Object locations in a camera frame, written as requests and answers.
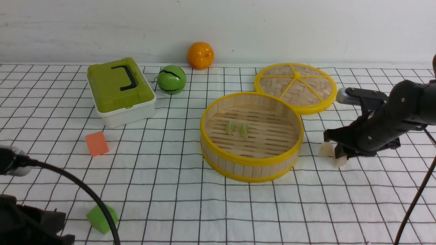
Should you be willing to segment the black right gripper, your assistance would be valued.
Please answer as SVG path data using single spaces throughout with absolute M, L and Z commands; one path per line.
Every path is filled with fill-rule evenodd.
M 409 131 L 422 131 L 428 126 L 399 116 L 386 102 L 377 110 L 363 113 L 346 127 L 324 131 L 324 142 L 337 143 L 336 159 L 373 157 L 379 151 L 399 148 L 401 135 Z

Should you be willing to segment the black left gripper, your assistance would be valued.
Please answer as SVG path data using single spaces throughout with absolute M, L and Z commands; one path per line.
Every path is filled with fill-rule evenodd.
M 59 236 L 66 214 L 17 204 L 14 196 L 0 198 L 0 243 L 2 245 L 73 245 L 74 235 Z

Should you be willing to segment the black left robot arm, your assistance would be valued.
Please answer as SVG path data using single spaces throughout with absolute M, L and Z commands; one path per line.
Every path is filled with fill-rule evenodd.
M 1 147 L 1 174 L 22 177 L 32 166 L 30 158 L 17 148 Z M 20 205 L 17 198 L 2 194 L 0 200 L 0 242 L 2 245 L 73 245 L 74 235 L 59 236 L 66 214 Z

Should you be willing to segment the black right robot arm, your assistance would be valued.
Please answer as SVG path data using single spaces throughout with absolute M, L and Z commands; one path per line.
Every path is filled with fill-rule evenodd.
M 380 91 L 341 88 L 336 101 L 358 105 L 361 116 L 346 127 L 324 132 L 326 143 L 337 145 L 334 157 L 373 157 L 385 149 L 400 147 L 400 136 L 424 130 L 436 121 L 435 79 L 421 84 L 404 80 L 389 95 Z

